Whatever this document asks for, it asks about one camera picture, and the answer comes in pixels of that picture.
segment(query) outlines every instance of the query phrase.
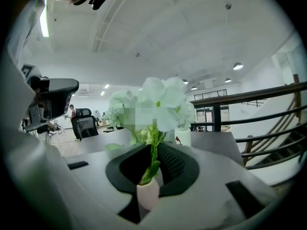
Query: white flower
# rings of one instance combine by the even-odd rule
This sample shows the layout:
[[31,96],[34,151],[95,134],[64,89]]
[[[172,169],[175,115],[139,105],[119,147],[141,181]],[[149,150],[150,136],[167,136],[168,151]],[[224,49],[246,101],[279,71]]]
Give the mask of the white flower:
[[180,78],[161,81],[147,78],[138,95],[139,102],[145,102],[152,108],[153,119],[161,132],[174,130],[180,117],[176,109],[186,99],[186,86]]
[[137,97],[130,91],[117,91],[110,97],[109,110],[106,112],[106,119],[116,128],[116,126],[131,126],[135,129],[134,110]]
[[193,104],[191,102],[183,102],[177,110],[177,113],[180,117],[177,128],[180,130],[187,130],[190,124],[195,121]]

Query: green leaf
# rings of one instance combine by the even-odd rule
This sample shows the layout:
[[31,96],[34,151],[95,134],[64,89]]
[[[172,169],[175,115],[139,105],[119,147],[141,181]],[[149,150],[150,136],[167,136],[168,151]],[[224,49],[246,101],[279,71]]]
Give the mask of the green leaf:
[[155,162],[153,162],[151,167],[149,169],[147,168],[139,185],[148,184],[152,180],[152,178],[157,174],[159,167],[160,167],[160,161],[156,160]]
[[110,144],[106,144],[106,149],[107,150],[115,150],[118,148],[123,148],[125,147],[124,145],[120,145],[120,144],[116,144],[116,143],[110,143]]
[[157,174],[159,167],[160,167],[160,161],[156,160],[155,162],[153,162],[153,164],[149,169],[147,177],[153,178]]

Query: fluorescent light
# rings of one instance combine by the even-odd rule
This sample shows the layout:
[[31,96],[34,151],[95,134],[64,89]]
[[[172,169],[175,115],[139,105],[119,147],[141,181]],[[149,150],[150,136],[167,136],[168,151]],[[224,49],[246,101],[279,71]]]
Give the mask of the fluorescent light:
[[236,63],[236,64],[234,65],[234,70],[239,70],[239,69],[241,69],[241,68],[243,68],[243,65],[242,65],[241,63]]
[[48,23],[47,23],[47,0],[45,0],[45,8],[42,14],[40,15],[39,21],[43,37],[49,37]]

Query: black office chair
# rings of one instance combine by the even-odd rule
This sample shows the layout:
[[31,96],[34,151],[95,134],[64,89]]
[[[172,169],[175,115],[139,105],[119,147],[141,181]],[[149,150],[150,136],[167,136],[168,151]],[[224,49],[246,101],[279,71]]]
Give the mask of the black office chair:
[[95,117],[88,108],[77,108],[76,116],[71,118],[71,124],[77,139],[98,136]]

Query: black slot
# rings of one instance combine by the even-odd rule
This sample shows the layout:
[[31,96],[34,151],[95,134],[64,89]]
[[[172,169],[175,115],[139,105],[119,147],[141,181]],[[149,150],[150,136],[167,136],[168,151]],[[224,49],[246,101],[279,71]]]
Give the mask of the black slot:
[[246,218],[256,215],[264,206],[243,186],[240,181],[225,184],[236,202],[241,207]]
[[86,166],[86,165],[88,165],[88,163],[85,162],[85,161],[67,164],[67,166],[68,166],[68,168],[69,168],[70,170],[75,170],[75,169],[84,167],[84,166]]

